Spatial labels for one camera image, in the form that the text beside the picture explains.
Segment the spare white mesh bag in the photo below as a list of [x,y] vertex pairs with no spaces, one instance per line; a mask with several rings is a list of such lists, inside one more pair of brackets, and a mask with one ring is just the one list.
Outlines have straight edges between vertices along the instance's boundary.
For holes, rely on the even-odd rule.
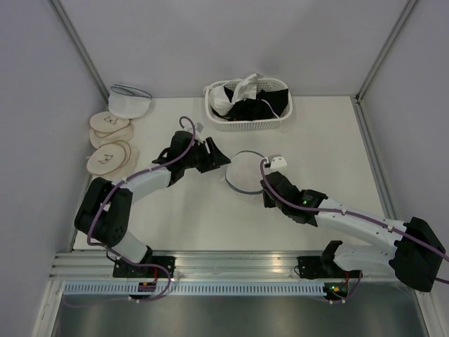
[[123,84],[109,88],[108,108],[118,118],[137,119],[148,111],[152,95],[142,89]]

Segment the left aluminium frame post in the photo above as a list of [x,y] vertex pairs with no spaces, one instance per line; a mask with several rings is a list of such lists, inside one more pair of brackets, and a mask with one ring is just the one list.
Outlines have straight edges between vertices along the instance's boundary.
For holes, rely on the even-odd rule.
[[102,77],[100,76],[95,63],[89,55],[89,52],[85,47],[85,44],[83,43],[81,37],[79,36],[79,33],[77,32],[77,29],[72,22],[68,12],[66,11],[63,3],[60,0],[48,0],[48,4],[54,12],[59,23],[62,25],[65,34],[69,38],[71,44],[74,47],[74,50],[76,51],[76,54],[86,68],[90,78],[92,79],[96,89],[98,90],[98,93],[100,94],[102,101],[104,102],[104,104],[107,104],[109,97],[107,86],[102,80]]

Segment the white plastic basket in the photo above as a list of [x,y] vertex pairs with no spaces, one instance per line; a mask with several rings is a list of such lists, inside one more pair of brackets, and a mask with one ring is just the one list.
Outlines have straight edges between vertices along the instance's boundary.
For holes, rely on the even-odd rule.
[[[257,93],[259,93],[261,90],[270,92],[270,91],[280,91],[283,89],[289,90],[288,86],[283,81],[275,78],[263,77],[260,75],[260,78],[258,79],[257,83]],[[213,114],[213,109],[207,103],[205,94],[204,99],[205,99],[206,116],[210,119],[214,127],[219,131],[258,131],[265,129],[280,128],[282,127],[282,123],[289,118],[289,116],[292,114],[293,111],[293,99],[290,94],[290,90],[288,95],[288,105],[283,111],[283,114],[281,115],[280,118],[262,119],[256,121],[225,121],[224,119],[216,117]]]

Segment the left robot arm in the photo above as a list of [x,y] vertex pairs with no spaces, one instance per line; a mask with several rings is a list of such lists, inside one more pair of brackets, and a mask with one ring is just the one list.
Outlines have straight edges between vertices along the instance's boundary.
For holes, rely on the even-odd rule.
[[230,164],[212,138],[197,140],[188,131],[176,131],[170,146],[139,173],[114,183],[94,179],[74,219],[75,228],[117,256],[114,277],[150,278],[173,276],[174,259],[153,255],[152,249],[129,230],[132,205],[147,195],[174,185],[188,169],[199,173]]

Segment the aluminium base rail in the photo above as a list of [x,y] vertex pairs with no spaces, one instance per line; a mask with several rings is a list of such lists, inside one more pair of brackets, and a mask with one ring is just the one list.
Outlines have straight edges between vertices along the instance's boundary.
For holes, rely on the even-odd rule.
[[[155,256],[175,258],[174,278],[185,281],[289,280],[300,256],[318,256],[319,251],[155,251]],[[51,279],[111,279],[113,262],[101,250],[58,253]]]

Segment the top cream laundry bag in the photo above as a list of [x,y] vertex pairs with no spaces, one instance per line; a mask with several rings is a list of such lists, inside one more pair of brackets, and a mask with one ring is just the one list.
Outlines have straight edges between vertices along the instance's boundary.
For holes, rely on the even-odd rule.
[[89,124],[94,131],[113,133],[127,127],[130,120],[116,117],[110,112],[100,112],[90,118]]

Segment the black bra in basket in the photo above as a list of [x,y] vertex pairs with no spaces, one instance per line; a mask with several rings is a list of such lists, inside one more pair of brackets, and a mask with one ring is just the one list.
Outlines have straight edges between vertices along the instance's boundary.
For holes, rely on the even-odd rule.
[[225,121],[256,121],[262,119],[280,118],[288,105],[289,90],[265,91],[261,90],[256,99],[238,101],[224,114],[213,110],[216,117]]

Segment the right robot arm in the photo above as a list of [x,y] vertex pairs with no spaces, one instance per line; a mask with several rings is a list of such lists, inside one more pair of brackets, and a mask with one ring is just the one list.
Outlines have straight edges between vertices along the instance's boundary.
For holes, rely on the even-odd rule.
[[365,243],[352,246],[331,241],[320,257],[324,275],[336,277],[343,271],[391,274],[421,292],[431,291],[441,281],[438,273],[447,255],[425,220],[413,217],[403,222],[359,213],[322,192],[299,190],[279,172],[263,175],[260,184],[264,207],[277,208],[296,223],[342,232]]

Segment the white mesh laundry bag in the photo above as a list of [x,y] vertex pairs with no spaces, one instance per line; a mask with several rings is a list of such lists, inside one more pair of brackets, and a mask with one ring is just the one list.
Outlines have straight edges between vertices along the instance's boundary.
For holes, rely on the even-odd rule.
[[239,194],[262,194],[260,162],[263,159],[262,154],[253,150],[237,152],[226,165],[224,181],[228,187]]

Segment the right aluminium frame post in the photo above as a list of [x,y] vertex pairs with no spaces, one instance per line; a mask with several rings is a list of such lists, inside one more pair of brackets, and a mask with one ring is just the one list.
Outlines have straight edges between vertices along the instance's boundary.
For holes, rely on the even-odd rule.
[[380,71],[383,63],[387,59],[389,52],[394,47],[396,40],[404,30],[407,22],[412,16],[415,8],[420,3],[419,0],[407,0],[399,16],[397,17],[393,27],[391,28],[385,42],[383,43],[379,53],[376,56],[372,66],[370,67],[365,79],[363,80],[359,90],[356,92],[354,99],[357,104],[361,104],[362,99],[368,92],[372,82],[374,81],[377,73]]

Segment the aluminium frame post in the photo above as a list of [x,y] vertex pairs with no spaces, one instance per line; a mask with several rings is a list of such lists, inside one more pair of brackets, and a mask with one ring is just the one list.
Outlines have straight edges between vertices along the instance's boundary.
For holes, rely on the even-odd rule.
[[391,28],[385,42],[383,43],[379,53],[376,56],[372,66],[370,67],[365,79],[363,80],[359,90],[356,92],[354,99],[357,104],[361,104],[362,99],[368,92],[372,82],[374,81],[377,73],[380,71],[383,63],[387,59],[389,52],[394,47],[396,40],[404,30],[407,22],[412,16],[415,8],[420,3],[419,0],[407,0],[399,16],[397,17],[393,27]]
[[62,25],[65,34],[69,38],[71,44],[74,47],[74,50],[76,51],[76,54],[86,68],[90,78],[92,79],[96,89],[98,90],[98,93],[100,94],[102,101],[104,102],[104,104],[107,104],[109,97],[107,86],[102,80],[102,77],[100,76],[95,63],[89,55],[89,52],[85,47],[85,44],[83,43],[81,37],[79,36],[79,33],[77,32],[77,29],[72,22],[68,12],[66,11],[63,3],[60,0],[48,0],[48,4],[54,12],[59,23]]

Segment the middle cream laundry bag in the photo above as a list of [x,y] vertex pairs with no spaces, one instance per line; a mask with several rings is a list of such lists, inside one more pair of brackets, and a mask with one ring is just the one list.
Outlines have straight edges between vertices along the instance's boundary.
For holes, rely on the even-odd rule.
[[94,148],[99,148],[108,143],[112,143],[118,140],[129,141],[133,138],[134,127],[132,125],[122,128],[112,133],[101,133],[91,129],[89,131],[89,138]]

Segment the white bra in basket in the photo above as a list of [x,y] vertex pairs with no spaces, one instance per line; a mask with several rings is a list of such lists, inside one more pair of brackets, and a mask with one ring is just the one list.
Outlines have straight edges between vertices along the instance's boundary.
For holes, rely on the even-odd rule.
[[245,99],[256,99],[259,78],[259,74],[252,73],[244,79],[216,82],[205,86],[203,93],[212,109],[220,117],[224,117],[237,102]]

